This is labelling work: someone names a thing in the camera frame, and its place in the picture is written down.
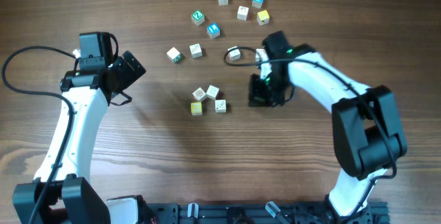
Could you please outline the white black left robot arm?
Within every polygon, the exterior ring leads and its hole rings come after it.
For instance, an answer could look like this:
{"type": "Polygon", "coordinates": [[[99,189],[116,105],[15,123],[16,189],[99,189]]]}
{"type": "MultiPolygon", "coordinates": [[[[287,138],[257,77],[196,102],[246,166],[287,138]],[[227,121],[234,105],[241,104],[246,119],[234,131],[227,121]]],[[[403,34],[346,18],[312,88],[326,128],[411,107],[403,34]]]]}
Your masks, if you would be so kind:
{"type": "Polygon", "coordinates": [[[126,51],[115,62],[79,58],[81,67],[61,81],[61,113],[43,163],[31,183],[14,189],[22,223],[142,223],[154,218],[141,196],[103,201],[90,185],[90,164],[101,120],[114,96],[145,74],[126,51]]]}

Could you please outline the wooden block red dog picture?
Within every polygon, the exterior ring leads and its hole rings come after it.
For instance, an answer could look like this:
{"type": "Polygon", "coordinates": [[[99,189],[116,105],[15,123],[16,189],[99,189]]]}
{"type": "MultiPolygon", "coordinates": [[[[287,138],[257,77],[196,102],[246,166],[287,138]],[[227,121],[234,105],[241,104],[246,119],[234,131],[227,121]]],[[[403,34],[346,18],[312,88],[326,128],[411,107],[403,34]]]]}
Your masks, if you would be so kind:
{"type": "Polygon", "coordinates": [[[198,88],[192,92],[192,95],[198,102],[203,102],[207,98],[207,94],[202,88],[198,88]]]}

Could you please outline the wooden block red drawing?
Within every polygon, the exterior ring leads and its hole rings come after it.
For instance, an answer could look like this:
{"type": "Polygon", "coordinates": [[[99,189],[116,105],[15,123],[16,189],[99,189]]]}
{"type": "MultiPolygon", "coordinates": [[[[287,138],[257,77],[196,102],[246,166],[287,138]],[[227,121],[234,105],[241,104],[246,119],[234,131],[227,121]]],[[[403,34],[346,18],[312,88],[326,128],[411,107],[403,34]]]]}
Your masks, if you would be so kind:
{"type": "Polygon", "coordinates": [[[230,61],[235,61],[237,59],[240,59],[241,57],[240,49],[237,46],[228,48],[227,57],[229,58],[230,61]]]}

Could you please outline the wooden block sketch picture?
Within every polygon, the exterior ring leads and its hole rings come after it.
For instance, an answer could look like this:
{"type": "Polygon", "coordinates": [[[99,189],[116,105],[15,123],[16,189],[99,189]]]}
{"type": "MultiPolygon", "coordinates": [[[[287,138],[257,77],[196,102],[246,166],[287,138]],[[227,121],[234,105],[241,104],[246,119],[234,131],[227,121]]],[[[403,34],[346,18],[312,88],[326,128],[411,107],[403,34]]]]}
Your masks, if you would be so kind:
{"type": "Polygon", "coordinates": [[[215,100],[216,113],[224,113],[227,111],[227,103],[224,99],[215,100]]]}

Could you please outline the plain wooden block green side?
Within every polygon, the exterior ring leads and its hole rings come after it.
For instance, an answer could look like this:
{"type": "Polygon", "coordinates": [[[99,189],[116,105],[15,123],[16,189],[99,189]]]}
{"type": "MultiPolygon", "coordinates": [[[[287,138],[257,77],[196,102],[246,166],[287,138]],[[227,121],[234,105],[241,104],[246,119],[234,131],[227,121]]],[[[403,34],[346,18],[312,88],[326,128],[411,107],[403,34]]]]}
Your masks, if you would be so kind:
{"type": "Polygon", "coordinates": [[[216,100],[218,94],[220,92],[220,89],[216,86],[210,85],[206,91],[206,95],[209,99],[216,100]]]}

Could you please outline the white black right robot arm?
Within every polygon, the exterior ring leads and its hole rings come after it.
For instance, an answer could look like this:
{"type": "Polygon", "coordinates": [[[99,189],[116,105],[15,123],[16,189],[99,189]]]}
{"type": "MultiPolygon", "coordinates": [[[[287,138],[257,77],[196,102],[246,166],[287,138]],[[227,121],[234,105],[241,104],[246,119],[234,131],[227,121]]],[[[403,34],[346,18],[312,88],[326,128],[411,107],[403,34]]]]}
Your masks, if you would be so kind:
{"type": "Polygon", "coordinates": [[[331,114],[341,171],[326,198],[328,221],[345,223],[364,216],[376,183],[393,179],[397,160],[407,153],[392,91],[350,79],[307,44],[265,42],[255,55],[260,72],[250,80],[251,106],[284,105],[285,90],[292,87],[309,93],[331,114]]]}

